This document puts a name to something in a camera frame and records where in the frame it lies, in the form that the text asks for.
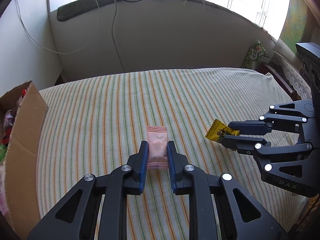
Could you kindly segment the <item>yellow candy packet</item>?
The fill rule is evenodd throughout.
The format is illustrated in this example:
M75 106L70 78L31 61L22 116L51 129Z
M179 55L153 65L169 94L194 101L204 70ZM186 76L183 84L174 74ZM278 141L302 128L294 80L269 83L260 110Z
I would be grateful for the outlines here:
M232 129L220 120L215 119L208 129L205 137L210 141L220 142L226 135L239 136L240 131Z

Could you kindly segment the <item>pink candy packet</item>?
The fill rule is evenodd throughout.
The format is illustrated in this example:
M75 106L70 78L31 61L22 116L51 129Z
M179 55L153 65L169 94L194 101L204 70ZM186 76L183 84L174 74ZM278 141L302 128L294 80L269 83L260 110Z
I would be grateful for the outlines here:
M149 169L168 168L167 144L168 130L164 126L147 127L149 144L148 164Z

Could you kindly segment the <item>green candy packet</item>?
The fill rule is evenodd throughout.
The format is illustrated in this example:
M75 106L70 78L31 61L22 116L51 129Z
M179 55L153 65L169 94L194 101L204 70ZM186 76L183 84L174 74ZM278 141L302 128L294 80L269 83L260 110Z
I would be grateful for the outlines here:
M7 150L8 150L8 145L1 144L1 146L0 146L0 164L1 165L3 164Z

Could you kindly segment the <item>dark candy red wrapper large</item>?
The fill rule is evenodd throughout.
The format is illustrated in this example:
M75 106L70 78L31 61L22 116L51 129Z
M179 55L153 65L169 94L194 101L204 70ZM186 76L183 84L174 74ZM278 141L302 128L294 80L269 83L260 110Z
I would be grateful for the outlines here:
M10 134L12 132L12 128L14 126L14 121L16 117L16 111L15 110L8 110L4 116L3 120L3 138L2 138L2 144L8 145Z

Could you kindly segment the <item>dark candy red wrapper small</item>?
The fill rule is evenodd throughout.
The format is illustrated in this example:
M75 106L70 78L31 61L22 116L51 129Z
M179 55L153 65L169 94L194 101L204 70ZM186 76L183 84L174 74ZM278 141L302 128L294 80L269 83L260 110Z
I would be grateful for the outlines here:
M23 100L23 98L25 97L26 93L27 93L27 89L22 89L21 97L20 97L21 100Z

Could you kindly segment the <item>dark red wooden furniture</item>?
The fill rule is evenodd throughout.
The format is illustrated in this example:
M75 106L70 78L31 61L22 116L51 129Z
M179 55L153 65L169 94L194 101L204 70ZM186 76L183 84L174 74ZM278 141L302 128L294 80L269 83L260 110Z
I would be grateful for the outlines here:
M298 95L297 91L294 90L293 86L289 83L289 80L285 77L283 69L280 65L270 61L269 63L260 63L256 69L261 74L271 74L280 87L290 96L293 101L301 100L302 98Z

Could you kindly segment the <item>striped table cloth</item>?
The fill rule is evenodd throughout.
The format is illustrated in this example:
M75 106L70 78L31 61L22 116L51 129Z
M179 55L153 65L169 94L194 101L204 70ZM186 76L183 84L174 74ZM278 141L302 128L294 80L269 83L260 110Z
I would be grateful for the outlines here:
M44 216L86 174L102 176L127 163L148 141L164 145L204 172L229 173L289 230L306 198L263 182L254 159L206 134L212 123L257 120L290 97L269 74L233 68L151 70L93 77L40 92L48 106L39 140L37 202Z

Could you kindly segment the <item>green patterned bag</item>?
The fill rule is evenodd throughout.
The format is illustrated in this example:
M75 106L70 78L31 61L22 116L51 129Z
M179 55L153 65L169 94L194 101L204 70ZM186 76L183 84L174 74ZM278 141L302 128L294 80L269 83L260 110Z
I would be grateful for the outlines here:
M249 49L241 67L245 69L255 69L262 57L267 57L267 52L260 41L255 41Z

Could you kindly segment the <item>white lace cloth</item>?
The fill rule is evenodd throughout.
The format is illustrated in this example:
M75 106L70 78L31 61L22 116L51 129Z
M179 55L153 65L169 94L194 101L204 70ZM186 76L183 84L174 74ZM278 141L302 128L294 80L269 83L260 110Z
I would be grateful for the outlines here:
M280 38L274 46L272 61L279 66L279 71L284 79L304 100L311 100L311 89L300 74L302 63L297 55Z

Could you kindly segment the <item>brown cardboard box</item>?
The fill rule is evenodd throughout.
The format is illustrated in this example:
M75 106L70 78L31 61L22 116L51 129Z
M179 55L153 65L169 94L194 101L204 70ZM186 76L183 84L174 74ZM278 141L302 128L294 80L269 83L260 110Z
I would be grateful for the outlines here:
M22 89L27 89L23 100ZM48 106L32 81L1 96L1 139L8 110L16 117L8 150L1 165L1 215L20 239L39 222L36 193L37 150Z

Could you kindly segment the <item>yellow green wall painting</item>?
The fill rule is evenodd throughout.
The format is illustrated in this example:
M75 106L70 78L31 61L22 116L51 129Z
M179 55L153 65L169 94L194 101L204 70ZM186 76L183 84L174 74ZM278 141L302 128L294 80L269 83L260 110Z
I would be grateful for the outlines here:
M290 0L287 16L280 39L294 53L297 53L296 44L306 42L310 31L308 20L312 13L304 0Z

